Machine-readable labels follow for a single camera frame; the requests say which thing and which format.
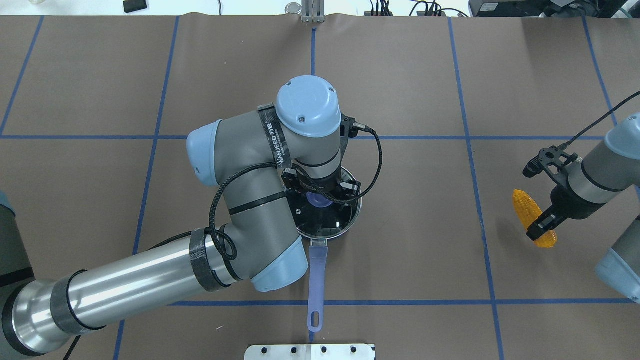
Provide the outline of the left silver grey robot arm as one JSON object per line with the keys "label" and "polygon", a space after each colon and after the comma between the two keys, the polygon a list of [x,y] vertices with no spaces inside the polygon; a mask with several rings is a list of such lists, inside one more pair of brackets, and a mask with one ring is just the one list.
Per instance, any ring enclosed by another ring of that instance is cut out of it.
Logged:
{"label": "left silver grey robot arm", "polygon": [[286,189],[332,205],[356,205],[366,190],[342,180],[350,138],[370,127],[342,113],[327,80],[298,76],[272,104],[218,120],[187,137],[196,177],[217,187],[208,225],[153,248],[57,281],[36,280],[1,194],[1,358],[52,353],[140,313],[250,280],[259,292],[283,289],[308,269]]}

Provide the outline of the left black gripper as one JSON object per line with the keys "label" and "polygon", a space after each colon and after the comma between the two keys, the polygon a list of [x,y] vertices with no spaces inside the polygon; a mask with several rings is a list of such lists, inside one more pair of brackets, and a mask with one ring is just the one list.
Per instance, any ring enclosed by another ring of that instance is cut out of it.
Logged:
{"label": "left black gripper", "polygon": [[362,198],[362,183],[342,167],[349,139],[362,130],[361,123],[341,114],[339,127],[340,150],[329,161],[310,164],[297,159],[290,168],[283,169],[281,180],[287,198],[301,199],[311,205],[358,205]]}

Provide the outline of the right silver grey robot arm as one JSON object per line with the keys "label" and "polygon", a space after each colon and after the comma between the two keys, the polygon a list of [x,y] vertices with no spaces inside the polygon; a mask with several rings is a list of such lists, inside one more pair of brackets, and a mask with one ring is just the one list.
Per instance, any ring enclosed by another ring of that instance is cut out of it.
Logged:
{"label": "right silver grey robot arm", "polygon": [[[551,207],[541,210],[521,190],[513,192],[513,207],[526,235],[539,247],[557,242],[555,229],[567,219],[590,217],[617,195],[640,180],[639,115],[633,114],[610,130],[585,157],[566,153],[568,143],[543,148],[522,173],[541,173],[553,180]],[[638,303],[640,298],[640,223],[634,219],[596,265],[596,275],[606,285]]]}

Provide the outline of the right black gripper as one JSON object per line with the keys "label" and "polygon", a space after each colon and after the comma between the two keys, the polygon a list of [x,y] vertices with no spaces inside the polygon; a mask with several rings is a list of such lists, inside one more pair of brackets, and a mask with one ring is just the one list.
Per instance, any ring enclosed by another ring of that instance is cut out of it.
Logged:
{"label": "right black gripper", "polygon": [[601,209],[599,203],[582,198],[571,188],[570,171],[574,170],[581,158],[577,153],[566,153],[565,149],[564,145],[542,148],[538,157],[528,161],[522,170],[522,175],[529,179],[544,172],[555,183],[550,193],[551,206],[526,229],[526,235],[531,240],[542,239],[567,219],[584,220]]}

